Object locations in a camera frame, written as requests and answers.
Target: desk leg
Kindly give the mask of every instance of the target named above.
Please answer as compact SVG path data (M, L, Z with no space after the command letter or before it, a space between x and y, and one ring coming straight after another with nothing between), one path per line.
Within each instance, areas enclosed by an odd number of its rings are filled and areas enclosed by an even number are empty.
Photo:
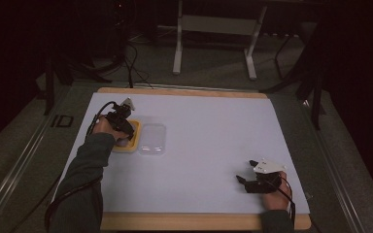
M174 75L181 74L181 63L183 59L183 1L178 1L178 26L177 26L177 48L175 50Z
M50 113L54 103L53 68L51 56L48 54L45 62L45 84L45 97L47 106L45 107L44 115L47 116Z
M266 9L267 9L266 6L262 7L261 13L259 14L258 20L256 21L256 24L254 27L253 35L251 36L252 38L251 44L247 49L244 49L244 55L245 55L245 60L247 61L247 69L248 69L248 75L250 77L250 80L256 79L253 52L254 52L256 40L258 39L258 36L259 36L259 31L261 29L263 19L265 17Z

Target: white table leg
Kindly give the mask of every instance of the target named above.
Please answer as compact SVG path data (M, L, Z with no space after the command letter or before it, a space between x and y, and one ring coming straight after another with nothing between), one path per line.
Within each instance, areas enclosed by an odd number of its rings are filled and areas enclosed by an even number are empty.
M253 60L253 52L254 52L254 47L256 44L256 40L258 39L259 36L259 31L262 26L262 21L265 17L267 7L264 6L261 10L261 13L259 14L258 20L256 21L255 27L254 27L254 32L251 36L251 43L250 46L247 49L244 49L244 55L245 55L245 60L247 63L247 69L248 69L248 75L250 77L250 80L255 80L256 79L256 73L255 73L255 66L254 66L254 60Z
M181 64L183 60L183 1L178 1L178 26L177 26L177 48L175 49L174 75L181 74Z

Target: wooden edge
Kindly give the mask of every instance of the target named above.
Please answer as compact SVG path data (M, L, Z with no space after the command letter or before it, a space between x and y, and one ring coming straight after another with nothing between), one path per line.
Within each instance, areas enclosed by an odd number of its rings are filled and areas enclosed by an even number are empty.
M101 87L98 93L124 93L124 94L155 94L155 95L183 95L207 97L232 97L232 98L259 98L267 99L263 93L233 92L220 90L181 90L181 89L142 89L142 88L114 88Z
M311 227L309 215L296 215L295 229ZM104 213L101 230L257 230L259 215Z

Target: gray carpet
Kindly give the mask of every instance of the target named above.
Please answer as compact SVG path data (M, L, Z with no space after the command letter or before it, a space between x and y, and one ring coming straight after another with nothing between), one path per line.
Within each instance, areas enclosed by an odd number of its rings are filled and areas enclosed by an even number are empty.
M174 43L171 35L157 45L134 44L138 50L135 68L155 87L210 87L256 91L279 82L274 67L274 52L282 42L261 37L254 55L258 80L249 81L242 47L219 47L186 43L182 74L172 75ZM287 72L302 50L296 39L288 43L280 61ZM129 48L128 57L134 57ZM108 86L126 86L127 70L121 67L106 75L114 82ZM136 73L134 80L140 81ZM42 127L23 176L0 213L0 232L10 230L38 203L63 170L75 136L81 125L91 93L104 84L78 76L73 86L58 86L57 105L50 116L43 116L45 103L33 100L0 134L0 184L17 158L28 148L34 132ZM360 160L348 131L337 115L327 93L322 97L322 130L317 132L309 120L309 108L294 97L297 84L269 95L272 100L295 168L308 195L311 217L321 232L373 232L373 183ZM73 117L71 127L51 126L56 116ZM45 232L44 212L51 199L28 218L18 232ZM315 227L304 232L319 232Z

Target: yellow object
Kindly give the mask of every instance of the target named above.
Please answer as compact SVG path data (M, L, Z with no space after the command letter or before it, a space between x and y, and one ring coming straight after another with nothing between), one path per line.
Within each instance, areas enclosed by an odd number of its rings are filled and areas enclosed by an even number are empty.
M124 147L115 145L112 149L113 152L134 152L136 149L138 149L139 139L141 136L141 122L136 119L129 119L128 121L134 128L134 136Z

